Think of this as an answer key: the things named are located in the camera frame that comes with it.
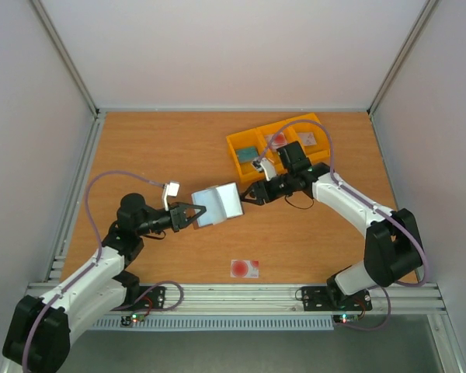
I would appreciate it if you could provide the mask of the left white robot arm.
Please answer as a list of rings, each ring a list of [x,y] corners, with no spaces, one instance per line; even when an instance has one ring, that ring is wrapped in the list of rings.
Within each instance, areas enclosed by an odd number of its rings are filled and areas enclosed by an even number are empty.
[[[67,280],[40,297],[24,296],[16,305],[2,348],[4,358],[25,372],[56,372],[75,341],[114,309],[133,309],[140,283],[127,267],[144,247],[143,238],[187,228],[206,207],[182,202],[154,209],[139,193],[121,199],[116,221],[92,257]]]

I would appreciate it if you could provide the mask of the brown leather card holder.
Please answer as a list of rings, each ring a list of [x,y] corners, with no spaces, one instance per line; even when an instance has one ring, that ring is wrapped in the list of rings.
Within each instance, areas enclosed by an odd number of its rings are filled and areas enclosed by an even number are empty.
[[[196,220],[198,228],[217,225],[244,214],[237,183],[209,187],[191,194],[195,205],[204,206],[206,211]]]

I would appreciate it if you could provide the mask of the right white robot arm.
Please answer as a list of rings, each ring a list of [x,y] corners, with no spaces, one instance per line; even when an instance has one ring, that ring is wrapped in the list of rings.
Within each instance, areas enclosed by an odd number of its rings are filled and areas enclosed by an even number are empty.
[[[419,230],[413,213],[385,207],[350,186],[324,163],[311,163],[297,142],[277,150],[285,172],[278,174],[265,157],[252,160],[264,178],[252,183],[241,201],[262,206],[293,193],[305,193],[345,218],[363,237],[363,259],[326,281],[326,293],[334,308],[344,308],[355,294],[372,287],[386,288],[406,274],[426,266]]]

